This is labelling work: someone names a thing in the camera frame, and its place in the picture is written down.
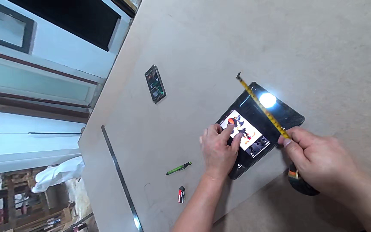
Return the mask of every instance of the red lighter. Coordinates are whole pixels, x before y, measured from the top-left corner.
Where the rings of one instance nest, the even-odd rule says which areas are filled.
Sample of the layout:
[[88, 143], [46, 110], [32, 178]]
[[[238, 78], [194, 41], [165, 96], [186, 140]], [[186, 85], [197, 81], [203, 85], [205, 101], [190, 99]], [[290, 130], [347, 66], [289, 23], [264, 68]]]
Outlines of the red lighter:
[[178, 191], [178, 202], [184, 203], [184, 195], [185, 195], [185, 188], [183, 186], [180, 187], [180, 190]]

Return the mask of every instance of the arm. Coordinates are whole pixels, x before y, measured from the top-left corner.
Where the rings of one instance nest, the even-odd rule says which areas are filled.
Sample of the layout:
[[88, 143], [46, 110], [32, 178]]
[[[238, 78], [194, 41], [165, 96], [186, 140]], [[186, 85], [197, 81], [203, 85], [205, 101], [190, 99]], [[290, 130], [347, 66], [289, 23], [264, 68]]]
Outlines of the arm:
[[229, 125], [222, 131], [219, 124], [211, 125], [200, 137], [206, 171], [174, 225], [173, 232], [209, 232], [213, 225], [214, 211], [228, 173], [237, 158], [242, 134], [237, 134], [231, 146], [227, 140], [233, 131]]
[[332, 137], [320, 137], [295, 127], [292, 138], [280, 137], [302, 177], [315, 189], [348, 207], [371, 232], [371, 179]]

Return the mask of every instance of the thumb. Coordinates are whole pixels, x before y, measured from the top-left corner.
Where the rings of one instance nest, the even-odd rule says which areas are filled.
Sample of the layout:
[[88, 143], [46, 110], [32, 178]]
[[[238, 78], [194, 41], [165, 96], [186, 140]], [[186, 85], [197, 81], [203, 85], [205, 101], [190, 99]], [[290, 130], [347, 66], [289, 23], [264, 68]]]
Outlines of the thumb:
[[284, 139], [283, 145], [286, 149], [287, 154], [296, 166], [303, 166], [308, 162], [304, 151], [295, 141], [291, 139]]
[[237, 153], [238, 148], [240, 146], [240, 142], [241, 142], [242, 137], [243, 137], [243, 133], [238, 133], [238, 134], [236, 134], [236, 136], [234, 136], [233, 142], [231, 142], [231, 148], [236, 153]]

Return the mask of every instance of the frosted glass panel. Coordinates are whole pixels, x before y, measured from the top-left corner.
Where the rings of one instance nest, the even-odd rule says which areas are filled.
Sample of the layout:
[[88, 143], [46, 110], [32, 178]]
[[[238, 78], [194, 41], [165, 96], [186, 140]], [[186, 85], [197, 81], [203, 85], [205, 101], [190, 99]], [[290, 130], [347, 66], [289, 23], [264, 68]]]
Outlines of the frosted glass panel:
[[22, 46], [25, 23], [0, 12], [0, 40]]
[[0, 64], [0, 86], [85, 101], [89, 87]]

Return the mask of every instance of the white wall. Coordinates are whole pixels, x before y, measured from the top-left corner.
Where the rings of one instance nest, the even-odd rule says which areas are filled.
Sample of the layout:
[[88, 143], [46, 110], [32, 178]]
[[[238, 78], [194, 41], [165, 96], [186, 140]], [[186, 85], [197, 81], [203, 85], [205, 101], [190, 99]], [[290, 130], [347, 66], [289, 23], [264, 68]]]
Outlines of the white wall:
[[0, 113], [0, 172], [59, 164], [80, 155], [80, 133], [85, 124]]
[[0, 133], [80, 133], [85, 124], [0, 113]]
[[[57, 27], [8, 0], [0, 0], [0, 4], [36, 22], [32, 56], [50, 60], [101, 78], [106, 78], [108, 76], [130, 21], [130, 17], [112, 3], [111, 0], [104, 0], [104, 2], [122, 17], [115, 40], [112, 43], [113, 46], [119, 46], [117, 46], [118, 49], [112, 49], [111, 52], [107, 52], [90, 44], [78, 36]], [[15, 55], [17, 52], [15, 52], [15, 50], [7, 50], [1, 47], [0, 45], [0, 52], [3, 51], [5, 55], [16, 57]]]

